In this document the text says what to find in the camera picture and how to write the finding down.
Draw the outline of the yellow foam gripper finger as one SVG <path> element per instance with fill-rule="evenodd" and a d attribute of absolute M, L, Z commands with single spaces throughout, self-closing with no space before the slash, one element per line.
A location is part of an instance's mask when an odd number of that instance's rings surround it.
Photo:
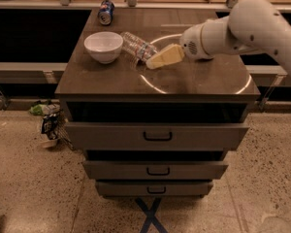
<path fill-rule="evenodd" d="M 157 69 L 163 66 L 179 63 L 184 58 L 182 47 L 178 44 L 169 44 L 146 61 L 146 67 Z"/>

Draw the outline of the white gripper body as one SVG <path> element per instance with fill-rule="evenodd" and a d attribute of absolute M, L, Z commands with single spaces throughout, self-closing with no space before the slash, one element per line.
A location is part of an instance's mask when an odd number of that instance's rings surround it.
<path fill-rule="evenodd" d="M 204 24 L 194 25 L 185 30 L 179 38 L 179 43 L 185 55 L 192 60 L 212 59 L 202 43 L 202 32 Z"/>

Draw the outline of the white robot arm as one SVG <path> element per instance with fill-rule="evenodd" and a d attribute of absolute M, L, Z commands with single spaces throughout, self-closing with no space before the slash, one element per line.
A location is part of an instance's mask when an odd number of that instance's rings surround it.
<path fill-rule="evenodd" d="M 242 0 L 226 17 L 207 20 L 186 29 L 178 44 L 170 44 L 151 56 L 149 69 L 192 60 L 212 59 L 217 54 L 262 52 L 291 77 L 291 25 L 267 0 Z"/>

